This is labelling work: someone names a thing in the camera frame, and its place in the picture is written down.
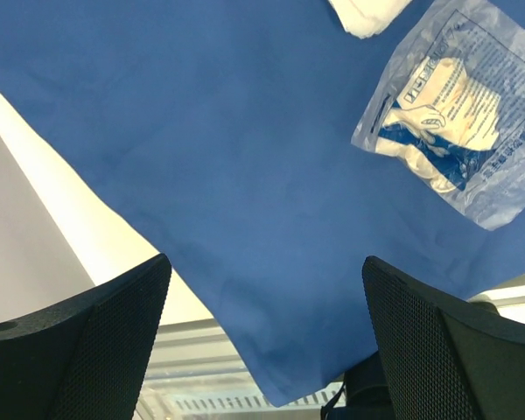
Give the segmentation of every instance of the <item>white packaging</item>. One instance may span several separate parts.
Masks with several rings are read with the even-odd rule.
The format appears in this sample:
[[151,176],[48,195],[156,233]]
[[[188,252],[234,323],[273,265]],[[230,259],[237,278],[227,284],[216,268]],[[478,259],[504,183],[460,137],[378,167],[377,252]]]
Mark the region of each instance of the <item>white packaging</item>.
[[525,31],[487,0],[437,0],[396,48],[352,143],[401,159],[486,229],[525,207]]

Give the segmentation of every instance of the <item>white towel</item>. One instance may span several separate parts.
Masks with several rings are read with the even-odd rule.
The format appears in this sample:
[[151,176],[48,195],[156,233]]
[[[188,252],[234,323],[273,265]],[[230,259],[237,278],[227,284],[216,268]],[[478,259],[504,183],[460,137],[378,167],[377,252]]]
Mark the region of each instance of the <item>white towel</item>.
[[329,0],[346,32],[369,38],[382,32],[410,0]]

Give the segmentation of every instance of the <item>black strap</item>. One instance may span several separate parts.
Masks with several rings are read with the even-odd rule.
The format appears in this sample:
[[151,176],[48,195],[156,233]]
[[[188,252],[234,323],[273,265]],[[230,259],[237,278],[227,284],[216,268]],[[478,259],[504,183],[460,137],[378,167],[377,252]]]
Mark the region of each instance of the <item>black strap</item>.
[[339,399],[342,397],[342,394],[344,393],[346,384],[342,382],[342,386],[339,389],[339,392],[337,392],[333,398],[329,400],[325,406],[321,407],[321,420],[330,420],[330,414],[331,411],[333,411],[334,406],[339,402]]

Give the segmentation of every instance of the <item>vent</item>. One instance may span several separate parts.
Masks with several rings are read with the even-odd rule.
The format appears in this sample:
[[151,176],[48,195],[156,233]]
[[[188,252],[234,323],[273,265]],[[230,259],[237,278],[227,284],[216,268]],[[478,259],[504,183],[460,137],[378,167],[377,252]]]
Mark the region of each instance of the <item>vent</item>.
[[193,395],[163,395],[164,403],[171,407],[172,414],[181,416],[229,414],[229,413],[260,413],[276,410],[315,410],[325,405],[340,388],[339,383],[328,386],[314,394],[300,398],[280,409],[276,409],[256,388],[250,392],[237,390],[235,392],[195,393]]

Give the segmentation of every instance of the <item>blue cloth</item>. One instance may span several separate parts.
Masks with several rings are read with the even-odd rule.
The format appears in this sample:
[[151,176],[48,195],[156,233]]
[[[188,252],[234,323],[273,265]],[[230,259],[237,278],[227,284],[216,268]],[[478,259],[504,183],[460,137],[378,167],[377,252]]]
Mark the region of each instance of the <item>blue cloth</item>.
[[283,404],[375,350],[366,256],[460,297],[525,272],[525,211],[489,233],[350,144],[429,3],[359,40],[326,0],[0,0],[0,91]]

